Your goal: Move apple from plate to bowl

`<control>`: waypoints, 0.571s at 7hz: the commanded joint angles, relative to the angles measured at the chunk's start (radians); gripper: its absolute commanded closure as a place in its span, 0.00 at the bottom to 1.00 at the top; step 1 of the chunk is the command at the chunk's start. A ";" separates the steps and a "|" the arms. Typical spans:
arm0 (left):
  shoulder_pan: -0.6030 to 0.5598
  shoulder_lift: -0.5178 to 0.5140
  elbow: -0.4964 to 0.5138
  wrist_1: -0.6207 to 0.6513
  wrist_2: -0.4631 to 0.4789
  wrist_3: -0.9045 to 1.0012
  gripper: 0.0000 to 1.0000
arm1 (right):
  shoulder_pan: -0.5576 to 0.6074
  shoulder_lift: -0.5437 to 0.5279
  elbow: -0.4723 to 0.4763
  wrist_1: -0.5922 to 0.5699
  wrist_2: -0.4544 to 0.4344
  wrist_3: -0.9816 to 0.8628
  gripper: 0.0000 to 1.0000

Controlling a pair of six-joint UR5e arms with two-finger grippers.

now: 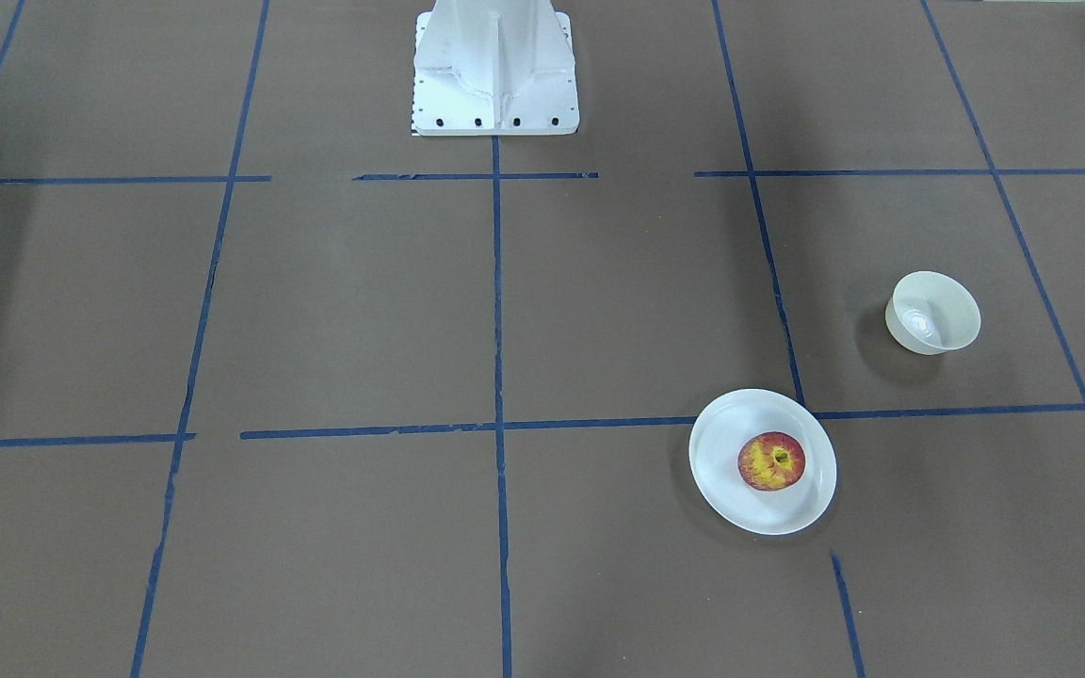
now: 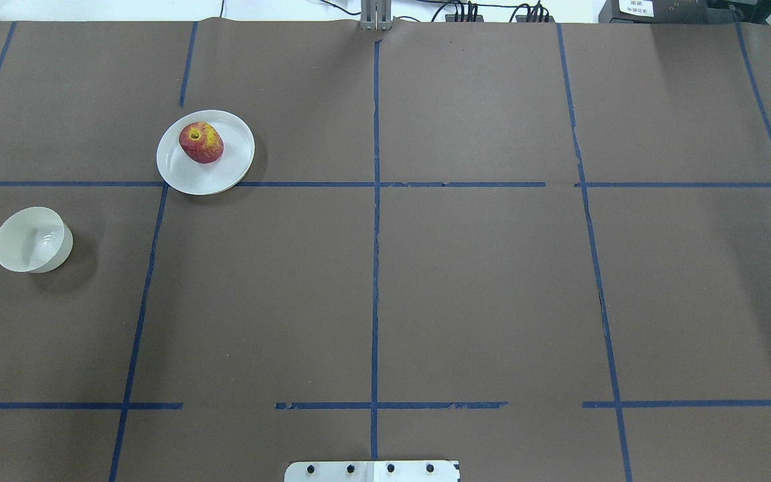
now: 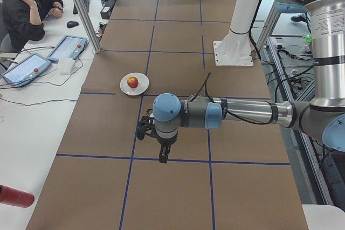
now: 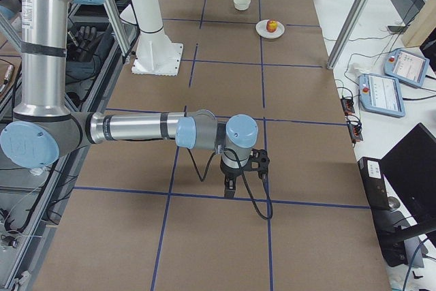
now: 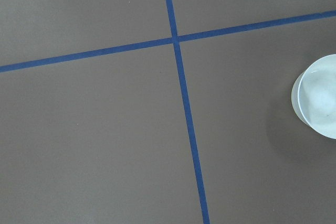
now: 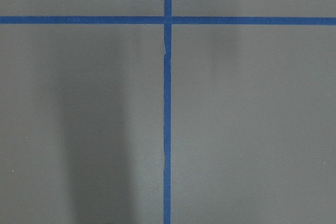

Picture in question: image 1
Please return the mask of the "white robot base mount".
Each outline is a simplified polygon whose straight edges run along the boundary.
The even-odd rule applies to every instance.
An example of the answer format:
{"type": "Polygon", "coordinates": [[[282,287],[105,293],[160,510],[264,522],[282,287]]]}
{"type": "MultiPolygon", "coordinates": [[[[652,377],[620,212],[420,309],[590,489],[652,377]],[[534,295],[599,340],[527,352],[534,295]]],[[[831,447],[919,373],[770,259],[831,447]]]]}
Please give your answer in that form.
{"type": "Polygon", "coordinates": [[[436,1],[418,14],[414,135],[573,135],[578,127],[572,22],[551,1],[436,1]]]}

